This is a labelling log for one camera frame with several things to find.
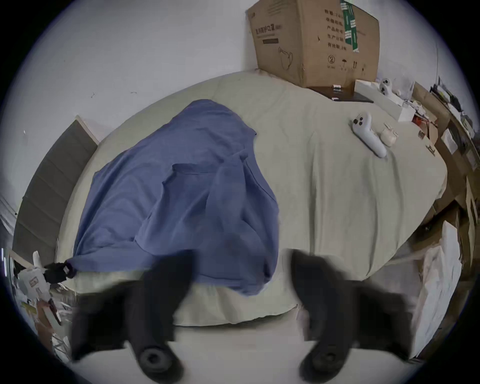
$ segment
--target blue blanket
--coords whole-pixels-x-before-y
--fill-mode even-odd
[[[276,267],[278,206],[255,135],[225,106],[192,102],[94,175],[68,262],[136,270],[193,249],[196,281],[258,293]]]

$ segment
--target label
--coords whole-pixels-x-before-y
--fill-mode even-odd
[[[353,14],[353,6],[345,0],[340,0],[340,8],[343,11],[343,21],[345,23],[345,42],[352,46],[354,52],[358,52],[357,24]]]

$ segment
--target bed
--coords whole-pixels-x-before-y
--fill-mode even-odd
[[[286,248],[327,255],[353,279],[382,267],[418,227],[445,188],[446,166],[413,123],[397,123],[374,104],[334,102],[263,71],[239,72],[194,85],[140,111],[106,137],[84,167],[58,231],[56,261],[72,256],[93,174],[120,152],[167,123],[189,103],[211,99],[257,132],[258,166],[275,193],[280,254],[272,280],[256,296],[194,284],[176,313],[177,325],[240,323],[288,312],[297,305]],[[384,159],[353,135],[349,123],[367,110],[372,128],[399,135]],[[79,273],[65,285],[96,292],[141,271]]]

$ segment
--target paper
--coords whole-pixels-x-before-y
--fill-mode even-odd
[[[456,145],[455,140],[453,139],[452,133],[449,129],[446,129],[442,135],[442,141],[447,146],[448,150],[451,154],[453,154],[457,149],[458,145]]]
[[[445,221],[441,245],[429,248],[423,262],[423,288],[412,318],[411,358],[425,348],[438,329],[447,312],[461,271],[457,229]]]
[[[468,152],[466,153],[466,156],[467,156],[468,162],[472,166],[472,169],[476,170],[479,165],[477,163],[477,158],[475,157],[473,151],[469,149]]]

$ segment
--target clutter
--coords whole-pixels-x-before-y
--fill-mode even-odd
[[[363,80],[355,81],[355,92],[368,97],[373,102],[392,116],[396,121],[412,121],[415,110],[404,103],[397,95],[386,97],[380,92],[380,85]]]
[[[378,157],[387,156],[385,146],[372,130],[372,116],[369,112],[363,112],[355,118],[352,130]]]
[[[345,1],[260,0],[248,10],[258,67],[302,87],[373,81],[378,20]]]
[[[380,140],[382,140],[382,143],[384,143],[387,147],[391,147],[393,144],[395,144],[397,137],[398,133],[385,123],[385,129],[380,134]]]

